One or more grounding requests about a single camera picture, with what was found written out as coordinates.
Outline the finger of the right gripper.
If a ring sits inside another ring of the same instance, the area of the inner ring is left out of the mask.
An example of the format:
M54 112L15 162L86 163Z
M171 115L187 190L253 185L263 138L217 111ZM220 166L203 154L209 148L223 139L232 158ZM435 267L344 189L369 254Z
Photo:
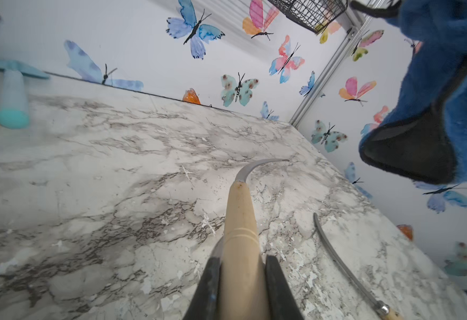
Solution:
M366 14L375 18L395 18L399 15L402 1L390 1L386 8L374 8L362 4L359 1L351 1L349 6L351 9Z
M445 82L437 97L420 113L387 122L365 136L360 158L383 171L431 185L467 181L464 164L449 133L447 110L467 81L467 57Z

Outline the blue rag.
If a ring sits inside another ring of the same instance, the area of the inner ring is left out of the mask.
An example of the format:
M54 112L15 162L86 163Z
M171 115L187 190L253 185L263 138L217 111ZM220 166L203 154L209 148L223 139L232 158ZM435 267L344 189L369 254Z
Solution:
M381 125L388 117L399 121L423 111L467 57L467 1L402 1L397 17L383 19L421 48L409 64L396 107ZM467 81L448 103L446 117L467 173Z

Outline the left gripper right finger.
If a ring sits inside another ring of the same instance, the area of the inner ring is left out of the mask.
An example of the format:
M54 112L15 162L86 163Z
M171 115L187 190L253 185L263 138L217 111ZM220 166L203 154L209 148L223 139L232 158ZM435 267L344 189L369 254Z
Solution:
M271 320L303 320L301 311L280 267L277 257L269 255L265 261L265 280Z

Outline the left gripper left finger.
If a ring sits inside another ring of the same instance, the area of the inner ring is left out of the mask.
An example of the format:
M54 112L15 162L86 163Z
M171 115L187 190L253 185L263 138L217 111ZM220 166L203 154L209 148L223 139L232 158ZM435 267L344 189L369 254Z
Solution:
M224 238L221 237L209 256L183 320L211 320L216 318L223 245Z

